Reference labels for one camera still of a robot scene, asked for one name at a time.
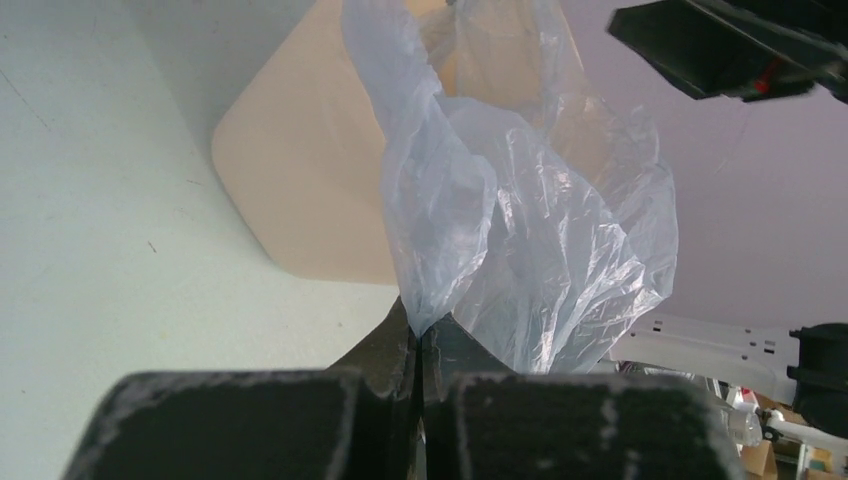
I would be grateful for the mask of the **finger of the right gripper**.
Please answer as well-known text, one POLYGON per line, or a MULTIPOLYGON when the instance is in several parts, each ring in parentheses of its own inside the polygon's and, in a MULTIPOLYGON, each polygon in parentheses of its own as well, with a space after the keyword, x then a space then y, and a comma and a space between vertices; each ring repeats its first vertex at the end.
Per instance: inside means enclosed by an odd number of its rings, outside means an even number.
POLYGON ((656 1, 615 10, 607 31, 695 100, 829 86, 826 1, 656 1))

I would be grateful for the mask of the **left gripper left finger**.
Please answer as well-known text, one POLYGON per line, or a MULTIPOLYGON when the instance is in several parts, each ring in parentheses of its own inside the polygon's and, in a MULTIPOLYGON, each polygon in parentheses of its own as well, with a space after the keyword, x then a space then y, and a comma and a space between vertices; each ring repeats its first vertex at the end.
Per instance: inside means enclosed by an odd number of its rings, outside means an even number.
POLYGON ((104 396, 68 479, 410 479, 417 346, 401 303, 320 370, 149 371, 104 396))

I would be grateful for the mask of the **beige trash bin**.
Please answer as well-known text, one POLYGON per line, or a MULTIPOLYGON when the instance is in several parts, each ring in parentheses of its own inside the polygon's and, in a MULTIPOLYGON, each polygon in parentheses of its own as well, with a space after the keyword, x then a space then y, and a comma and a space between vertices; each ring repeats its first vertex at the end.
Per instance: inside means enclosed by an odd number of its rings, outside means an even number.
MULTIPOLYGON (((424 49, 417 72, 444 96, 533 113, 542 97, 541 32, 565 33, 560 5, 409 1, 424 49)), ((385 149, 372 101, 346 47, 343 5, 318 1, 224 114, 215 170, 269 257, 300 278, 396 281, 380 194, 385 149)))

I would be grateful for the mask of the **blue plastic trash bag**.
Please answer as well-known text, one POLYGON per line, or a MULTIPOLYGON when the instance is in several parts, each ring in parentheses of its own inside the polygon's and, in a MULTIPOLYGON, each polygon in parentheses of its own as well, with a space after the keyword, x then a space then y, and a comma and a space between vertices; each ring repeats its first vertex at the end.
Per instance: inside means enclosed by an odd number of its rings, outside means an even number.
POLYGON ((451 315, 522 373, 586 373, 668 298, 675 191, 653 122, 616 116, 556 1, 422 17, 347 1, 386 145, 386 234, 411 329, 451 315))

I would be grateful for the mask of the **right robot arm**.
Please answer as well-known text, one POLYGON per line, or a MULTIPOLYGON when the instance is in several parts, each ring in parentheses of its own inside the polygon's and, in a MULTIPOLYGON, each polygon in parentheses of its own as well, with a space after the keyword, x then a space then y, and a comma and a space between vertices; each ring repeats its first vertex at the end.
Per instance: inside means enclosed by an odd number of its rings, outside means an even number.
MULTIPOLYGON (((695 100, 779 100, 817 86, 847 98, 843 1, 655 1, 615 10, 607 30, 695 100)), ((763 414, 767 438, 847 437, 843 323, 756 329, 654 315, 638 320, 610 358, 746 387, 802 417, 791 425, 763 414)))

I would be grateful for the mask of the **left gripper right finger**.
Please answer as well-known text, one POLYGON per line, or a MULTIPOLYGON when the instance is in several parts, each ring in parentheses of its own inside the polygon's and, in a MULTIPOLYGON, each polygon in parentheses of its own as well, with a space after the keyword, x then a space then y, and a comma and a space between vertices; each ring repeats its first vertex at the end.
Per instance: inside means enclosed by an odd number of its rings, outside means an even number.
POLYGON ((431 479, 742 479, 705 390, 673 376, 519 374, 444 317, 421 339, 431 479))

